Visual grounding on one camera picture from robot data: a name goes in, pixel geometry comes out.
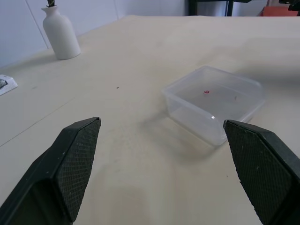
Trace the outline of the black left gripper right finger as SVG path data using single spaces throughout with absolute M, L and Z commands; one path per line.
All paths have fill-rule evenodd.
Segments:
M 273 132 L 225 120 L 240 183 L 263 225 L 300 225 L 300 159 Z

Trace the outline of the clear plastic container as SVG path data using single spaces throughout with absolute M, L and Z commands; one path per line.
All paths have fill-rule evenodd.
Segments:
M 163 88 L 169 116 L 213 146 L 226 140 L 225 120 L 248 122 L 265 102 L 262 85 L 203 66 Z

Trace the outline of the white flat box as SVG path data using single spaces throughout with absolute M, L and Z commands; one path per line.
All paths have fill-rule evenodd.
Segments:
M 5 93 L 17 87 L 18 85 L 12 77 L 6 75 L 0 75 L 0 96 L 4 95 Z

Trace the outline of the orange box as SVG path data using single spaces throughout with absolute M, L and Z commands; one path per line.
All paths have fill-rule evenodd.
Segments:
M 287 7 L 266 6 L 262 9 L 258 16 L 267 17 L 282 17 L 282 16 L 297 16 L 298 12 L 289 11 Z

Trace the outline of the black metal frame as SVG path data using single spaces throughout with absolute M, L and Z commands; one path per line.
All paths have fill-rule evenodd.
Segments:
M 232 16 L 234 3 L 249 3 L 252 0 L 185 0 L 187 15 Z

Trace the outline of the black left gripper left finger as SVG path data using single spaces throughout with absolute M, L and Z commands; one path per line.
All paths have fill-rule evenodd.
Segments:
M 62 129 L 0 207 L 0 225 L 73 225 L 88 185 L 101 119 Z

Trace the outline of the white ceramic vase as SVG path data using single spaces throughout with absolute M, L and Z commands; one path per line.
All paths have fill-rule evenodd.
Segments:
M 58 60 L 68 60 L 78 56 L 81 49 L 71 21 L 61 15 L 58 6 L 42 8 L 46 17 L 43 28 Z

